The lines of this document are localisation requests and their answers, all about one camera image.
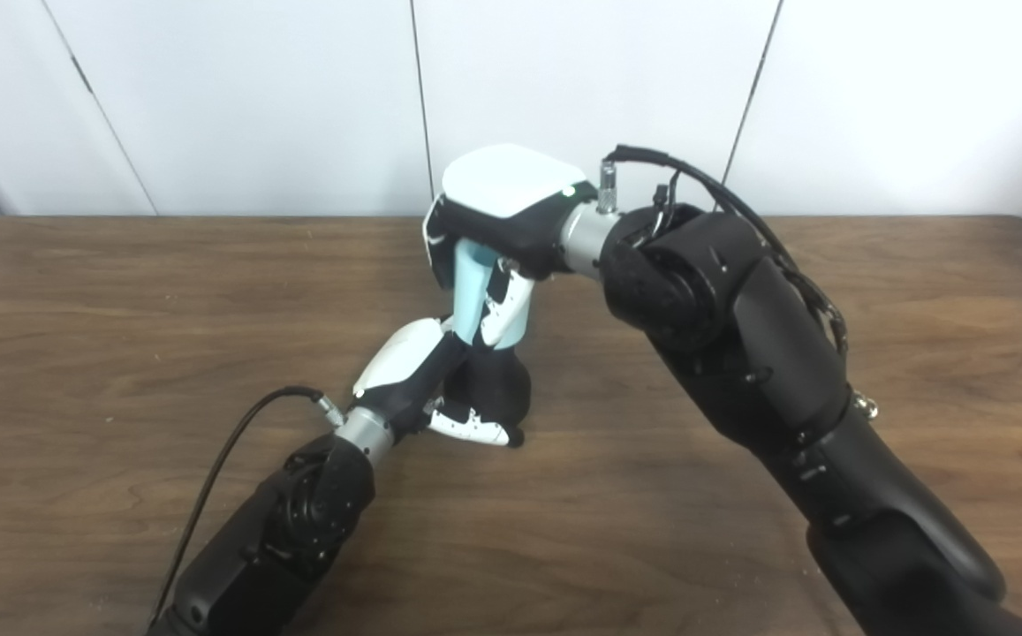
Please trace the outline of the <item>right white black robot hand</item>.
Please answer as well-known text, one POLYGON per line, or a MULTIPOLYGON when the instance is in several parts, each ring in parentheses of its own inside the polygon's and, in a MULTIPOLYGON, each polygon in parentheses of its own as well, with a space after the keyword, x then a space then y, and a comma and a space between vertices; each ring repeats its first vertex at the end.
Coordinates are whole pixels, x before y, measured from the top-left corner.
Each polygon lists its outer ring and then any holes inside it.
POLYGON ((593 257, 570 236, 597 201, 580 168, 510 142, 450 162, 422 233, 436 282, 453 296, 455 333, 491 349, 518 345, 536 283, 591 273, 593 257))

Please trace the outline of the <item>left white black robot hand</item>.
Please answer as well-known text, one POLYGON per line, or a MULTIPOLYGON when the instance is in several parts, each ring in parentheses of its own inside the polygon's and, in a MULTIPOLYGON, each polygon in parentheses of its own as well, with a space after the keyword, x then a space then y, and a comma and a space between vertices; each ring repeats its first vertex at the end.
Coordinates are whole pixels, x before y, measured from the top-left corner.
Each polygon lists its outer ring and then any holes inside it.
POLYGON ((518 448, 531 393, 514 347, 467 343, 450 317, 428 317, 394 331, 374 355, 352 388, 352 408, 380 416, 394 440, 431 430, 518 448))

